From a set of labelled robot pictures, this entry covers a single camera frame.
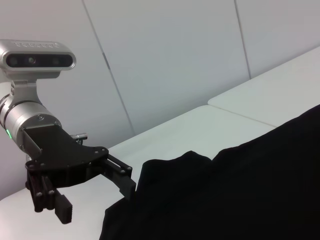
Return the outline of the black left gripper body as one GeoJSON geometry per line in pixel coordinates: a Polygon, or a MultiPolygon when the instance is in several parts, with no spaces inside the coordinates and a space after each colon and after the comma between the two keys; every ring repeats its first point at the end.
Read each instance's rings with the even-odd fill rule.
{"type": "Polygon", "coordinates": [[[25,164],[27,184],[41,184],[48,177],[54,188],[84,183],[95,177],[90,167],[109,155],[105,147],[80,145],[58,125],[27,128],[23,132],[24,150],[31,157],[25,164]]]}

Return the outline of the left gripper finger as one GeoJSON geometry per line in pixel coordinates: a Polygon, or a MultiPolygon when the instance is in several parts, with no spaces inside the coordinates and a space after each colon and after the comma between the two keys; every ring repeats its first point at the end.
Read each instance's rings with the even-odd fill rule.
{"type": "Polygon", "coordinates": [[[65,195],[54,187],[48,176],[27,172],[25,186],[30,191],[36,213],[40,213],[44,209],[54,210],[62,224],[72,222],[73,205],[65,195]]]}
{"type": "Polygon", "coordinates": [[[100,161],[101,174],[113,182],[126,200],[135,196],[136,182],[131,178],[133,168],[112,155],[100,161]]]}

